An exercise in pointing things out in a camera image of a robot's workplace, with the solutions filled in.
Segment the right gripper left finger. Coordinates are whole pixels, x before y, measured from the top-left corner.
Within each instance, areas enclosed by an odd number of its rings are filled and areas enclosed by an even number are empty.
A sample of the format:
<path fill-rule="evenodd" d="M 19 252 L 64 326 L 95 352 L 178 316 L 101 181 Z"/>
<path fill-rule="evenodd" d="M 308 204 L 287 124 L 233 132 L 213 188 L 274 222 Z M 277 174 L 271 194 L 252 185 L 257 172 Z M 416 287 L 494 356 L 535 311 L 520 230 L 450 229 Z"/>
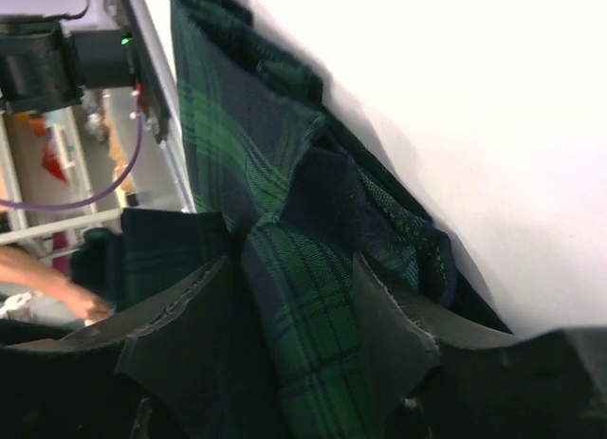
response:
<path fill-rule="evenodd" d="M 1 350 L 5 438 L 286 438 L 256 357 L 231 346 L 234 271 L 219 258 L 62 338 Z"/>

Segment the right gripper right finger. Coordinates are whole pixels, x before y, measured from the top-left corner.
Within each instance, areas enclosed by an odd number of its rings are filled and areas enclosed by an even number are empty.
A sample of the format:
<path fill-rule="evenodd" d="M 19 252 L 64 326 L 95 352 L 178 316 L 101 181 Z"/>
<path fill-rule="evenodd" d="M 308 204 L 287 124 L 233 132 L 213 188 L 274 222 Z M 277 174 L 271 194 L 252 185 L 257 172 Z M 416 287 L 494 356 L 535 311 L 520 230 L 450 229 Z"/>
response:
<path fill-rule="evenodd" d="M 465 319 L 362 255 L 352 281 L 377 423 L 388 438 L 602 438 L 606 331 L 522 339 Z"/>

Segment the green plaid skirt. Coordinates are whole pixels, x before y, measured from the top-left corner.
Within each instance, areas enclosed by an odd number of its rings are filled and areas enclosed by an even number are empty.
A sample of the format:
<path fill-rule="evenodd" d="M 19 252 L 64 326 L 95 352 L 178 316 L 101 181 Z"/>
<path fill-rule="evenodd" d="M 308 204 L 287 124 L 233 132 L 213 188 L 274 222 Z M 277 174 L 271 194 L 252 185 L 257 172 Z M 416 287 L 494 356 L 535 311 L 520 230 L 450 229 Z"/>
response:
<path fill-rule="evenodd" d="M 235 268 L 206 438 L 379 438 L 352 260 L 472 320 L 497 318 L 449 237 L 322 103 L 322 80 L 235 0 L 170 0 L 195 213 L 127 210 L 90 230 L 72 279 L 126 309 L 223 255 Z"/>

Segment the person's forearm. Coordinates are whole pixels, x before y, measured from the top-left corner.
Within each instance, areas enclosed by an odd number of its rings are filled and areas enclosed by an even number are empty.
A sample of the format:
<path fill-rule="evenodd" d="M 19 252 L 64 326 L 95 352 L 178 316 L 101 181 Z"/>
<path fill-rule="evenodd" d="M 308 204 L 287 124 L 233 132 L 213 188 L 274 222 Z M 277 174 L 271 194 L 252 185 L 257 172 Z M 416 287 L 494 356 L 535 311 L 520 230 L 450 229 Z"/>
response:
<path fill-rule="evenodd" d="M 82 320 L 105 320 L 112 306 L 23 250 L 1 247 L 1 282 L 19 284 L 63 302 Z"/>

